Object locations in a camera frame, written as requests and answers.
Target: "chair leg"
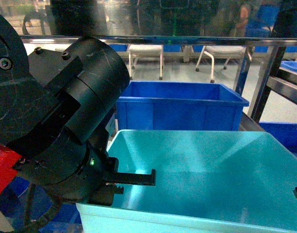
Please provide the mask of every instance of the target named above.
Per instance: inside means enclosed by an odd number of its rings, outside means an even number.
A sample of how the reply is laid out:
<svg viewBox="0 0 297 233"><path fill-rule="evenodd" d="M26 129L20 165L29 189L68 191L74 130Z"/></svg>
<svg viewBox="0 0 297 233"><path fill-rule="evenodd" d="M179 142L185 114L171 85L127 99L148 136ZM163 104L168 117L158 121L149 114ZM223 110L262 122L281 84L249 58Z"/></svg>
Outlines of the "chair leg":
<svg viewBox="0 0 297 233"><path fill-rule="evenodd" d="M207 51L204 52L207 56L209 56L212 59L212 63L211 63L211 83L215 83L215 75L214 75L214 71L215 71L215 58L208 53Z"/></svg>
<svg viewBox="0 0 297 233"><path fill-rule="evenodd" d="M160 52L160 76L159 80L163 80L163 63L164 63L164 53Z"/></svg>
<svg viewBox="0 0 297 233"><path fill-rule="evenodd" d="M132 66L131 69L135 69L135 66L137 65L139 57L135 57L135 59L132 59Z"/></svg>
<svg viewBox="0 0 297 233"><path fill-rule="evenodd" d="M198 58L198 61L197 61L197 64L196 64L196 71L197 71L197 72L199 71L199 68L198 68L198 66L199 66L199 64L200 64L201 57L202 57L202 55L203 55L203 52L205 51L205 49L206 49L206 46L202 47L202 50L201 50L200 56L199 56L199 58Z"/></svg>
<svg viewBox="0 0 297 233"><path fill-rule="evenodd" d="M225 64L224 64L224 67L223 67L223 69L227 69L227 64L228 64L228 62L230 61L230 57L228 58L228 59L226 59L226 62L225 62Z"/></svg>
<svg viewBox="0 0 297 233"><path fill-rule="evenodd" d="M135 59L133 59L133 56L131 55L131 69L134 69L136 59L137 59L137 57Z"/></svg>
<svg viewBox="0 0 297 233"><path fill-rule="evenodd" d="M129 76L130 76L130 79L132 80L132 69L131 69L131 66L132 66L132 56L131 56L131 52L129 52Z"/></svg>

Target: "black cylindrical actuator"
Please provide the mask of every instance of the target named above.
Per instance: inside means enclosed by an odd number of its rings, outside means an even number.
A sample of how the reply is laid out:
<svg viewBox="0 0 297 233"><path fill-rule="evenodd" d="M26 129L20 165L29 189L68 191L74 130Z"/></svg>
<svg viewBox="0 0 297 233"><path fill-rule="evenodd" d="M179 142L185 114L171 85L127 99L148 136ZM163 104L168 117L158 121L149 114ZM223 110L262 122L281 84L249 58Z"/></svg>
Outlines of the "black cylindrical actuator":
<svg viewBox="0 0 297 233"><path fill-rule="evenodd" d="M126 89L130 77L121 57L93 37L79 39L65 52L83 63L83 71L64 87L81 105L66 126L83 143Z"/></svg>

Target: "robotic arm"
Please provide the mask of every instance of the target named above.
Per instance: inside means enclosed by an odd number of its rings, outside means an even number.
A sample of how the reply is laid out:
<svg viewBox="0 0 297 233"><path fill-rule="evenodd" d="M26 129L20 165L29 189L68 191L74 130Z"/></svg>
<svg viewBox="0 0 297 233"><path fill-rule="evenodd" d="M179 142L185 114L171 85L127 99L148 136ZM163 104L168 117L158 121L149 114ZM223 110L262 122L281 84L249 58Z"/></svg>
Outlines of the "robotic arm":
<svg viewBox="0 0 297 233"><path fill-rule="evenodd" d="M116 183L155 185L154 169L118 173L106 152L105 126L128 84L124 62L103 42L83 37L63 53L36 48L28 57L0 15L0 144L21 156L13 170L51 197L111 205L123 193Z"/></svg>

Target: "black cable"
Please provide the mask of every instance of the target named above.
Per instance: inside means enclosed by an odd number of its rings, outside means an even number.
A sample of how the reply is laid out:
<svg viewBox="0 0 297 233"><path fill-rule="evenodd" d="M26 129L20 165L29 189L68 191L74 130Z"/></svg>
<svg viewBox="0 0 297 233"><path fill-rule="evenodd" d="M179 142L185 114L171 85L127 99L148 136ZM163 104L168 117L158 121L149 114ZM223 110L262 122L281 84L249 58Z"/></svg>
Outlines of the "black cable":
<svg viewBox="0 0 297 233"><path fill-rule="evenodd" d="M35 184L30 183L27 190L28 194L27 194L26 205L24 208L24 219L23 219L24 226L28 226L31 223L31 209L32 209L32 202L33 202L35 187L36 187Z"/></svg>
<svg viewBox="0 0 297 233"><path fill-rule="evenodd" d="M44 213L37 221L29 223L27 226L19 230L12 231L12 233L38 233L38 230L45 227L60 211L62 206L62 199L51 194L48 194L52 201L51 207Z"/></svg>

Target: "white chair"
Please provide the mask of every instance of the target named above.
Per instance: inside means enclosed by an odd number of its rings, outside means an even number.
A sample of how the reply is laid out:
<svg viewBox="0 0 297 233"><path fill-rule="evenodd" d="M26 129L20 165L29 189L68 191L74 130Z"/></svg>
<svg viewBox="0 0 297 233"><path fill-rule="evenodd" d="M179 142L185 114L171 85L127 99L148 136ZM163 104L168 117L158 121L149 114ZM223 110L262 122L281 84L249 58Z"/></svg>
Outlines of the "white chair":
<svg viewBox="0 0 297 233"><path fill-rule="evenodd" d="M129 45L129 75L132 80L132 70L135 69L136 62L139 57L160 57L160 76L159 80L163 79L164 66L164 47L163 45Z"/></svg>
<svg viewBox="0 0 297 233"><path fill-rule="evenodd" d="M242 46L204 46L202 48L202 51L200 53L200 56L198 58L197 64L196 64L196 71L199 72L199 64L201 61L201 57L203 54L206 54L207 56L209 56L212 59L212 63L211 63L211 83L215 82L215 77L214 77L214 70L215 70L215 58L214 55L217 54L229 54L229 57L227 58L223 69L227 69L227 64L230 61L232 55L234 54L242 54L244 53L246 50L245 47Z"/></svg>

